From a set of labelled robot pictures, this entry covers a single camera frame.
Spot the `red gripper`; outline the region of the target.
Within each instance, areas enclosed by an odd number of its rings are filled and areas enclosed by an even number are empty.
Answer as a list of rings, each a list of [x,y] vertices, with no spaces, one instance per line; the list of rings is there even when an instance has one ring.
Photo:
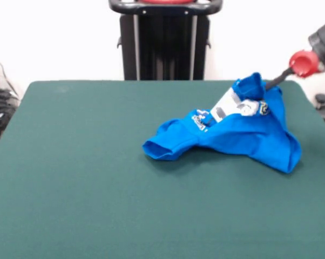
[[[290,75],[307,78],[318,73],[320,60],[314,51],[301,50],[294,53],[289,60],[289,68],[284,70],[278,77],[266,82],[265,89],[270,90],[282,83]]]

